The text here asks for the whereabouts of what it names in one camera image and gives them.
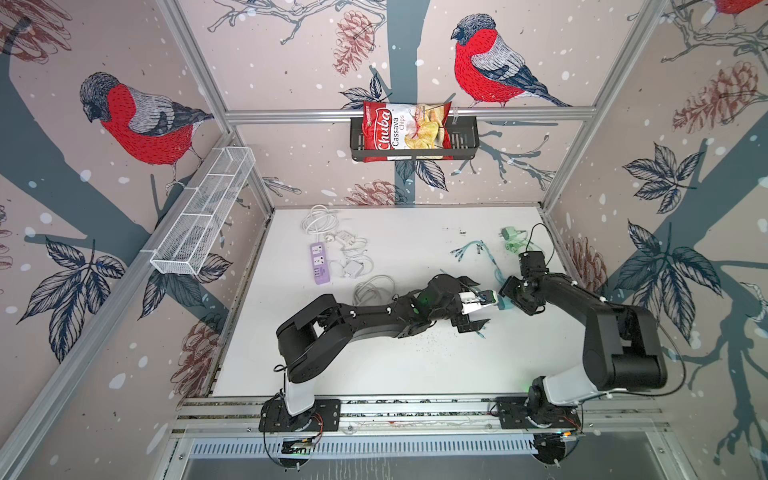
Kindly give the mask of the white blue power strip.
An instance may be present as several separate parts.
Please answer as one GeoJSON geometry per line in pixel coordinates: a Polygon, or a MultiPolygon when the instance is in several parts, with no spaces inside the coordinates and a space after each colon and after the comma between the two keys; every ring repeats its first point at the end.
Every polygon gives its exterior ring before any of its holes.
{"type": "MultiPolygon", "coordinates": [[[[470,288],[468,293],[461,293],[462,313],[469,315],[473,313],[480,304],[474,295],[479,286],[470,288]]],[[[358,306],[373,305],[383,302],[385,299],[396,297],[395,281],[387,275],[376,275],[368,281],[359,283],[355,286],[353,292],[354,304],[358,306]]]]}

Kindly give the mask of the teal charger with cable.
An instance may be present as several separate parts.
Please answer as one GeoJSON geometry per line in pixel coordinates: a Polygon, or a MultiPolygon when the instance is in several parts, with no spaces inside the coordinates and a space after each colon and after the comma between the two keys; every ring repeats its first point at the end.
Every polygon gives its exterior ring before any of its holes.
{"type": "Polygon", "coordinates": [[[495,320],[503,319],[507,314],[510,314],[514,310],[514,305],[509,298],[501,295],[497,290],[476,290],[474,295],[477,297],[480,307],[470,314],[470,318],[482,323],[475,334],[481,339],[485,339],[487,327],[492,325],[495,320]]]}

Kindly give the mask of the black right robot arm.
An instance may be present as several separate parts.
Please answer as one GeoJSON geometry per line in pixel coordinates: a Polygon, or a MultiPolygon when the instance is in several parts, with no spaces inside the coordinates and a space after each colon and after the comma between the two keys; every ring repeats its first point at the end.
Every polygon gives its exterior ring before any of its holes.
{"type": "Polygon", "coordinates": [[[534,423],[551,424],[559,411],[608,393],[645,396],[667,384],[657,321],[648,309],[610,302],[550,272],[541,251],[525,251],[518,259],[521,275],[509,277],[500,295],[529,316],[556,306],[585,329],[581,361],[536,378],[529,388],[526,407],[534,423]]]}

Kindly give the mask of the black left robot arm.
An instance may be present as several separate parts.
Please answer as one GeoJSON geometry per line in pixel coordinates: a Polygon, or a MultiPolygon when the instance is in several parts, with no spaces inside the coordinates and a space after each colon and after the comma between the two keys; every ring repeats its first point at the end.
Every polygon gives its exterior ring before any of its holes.
{"type": "Polygon", "coordinates": [[[460,333],[480,331],[485,319],[470,315],[499,303],[493,290],[480,290],[467,276],[434,276],[426,287],[395,296],[390,303],[354,306],[323,294],[283,322],[276,330],[284,364],[284,387],[279,395],[291,417],[314,409],[314,382],[351,342],[370,338],[408,338],[439,321],[460,333]]]}

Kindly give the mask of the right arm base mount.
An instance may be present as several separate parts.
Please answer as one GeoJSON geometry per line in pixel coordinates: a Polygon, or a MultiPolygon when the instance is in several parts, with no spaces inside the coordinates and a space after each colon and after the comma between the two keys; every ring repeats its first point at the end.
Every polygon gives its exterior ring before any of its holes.
{"type": "Polygon", "coordinates": [[[577,407],[555,406],[544,403],[534,405],[524,396],[497,397],[489,413],[496,417],[502,429],[580,429],[582,427],[577,407]]]}

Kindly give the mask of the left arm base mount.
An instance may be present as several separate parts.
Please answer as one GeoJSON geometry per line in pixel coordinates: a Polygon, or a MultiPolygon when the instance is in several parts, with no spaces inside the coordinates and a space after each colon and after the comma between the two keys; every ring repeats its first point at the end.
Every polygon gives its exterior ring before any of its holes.
{"type": "Polygon", "coordinates": [[[285,400],[276,395],[262,406],[258,430],[262,433],[336,432],[340,416],[339,399],[319,399],[309,410],[290,415],[285,400]]]}

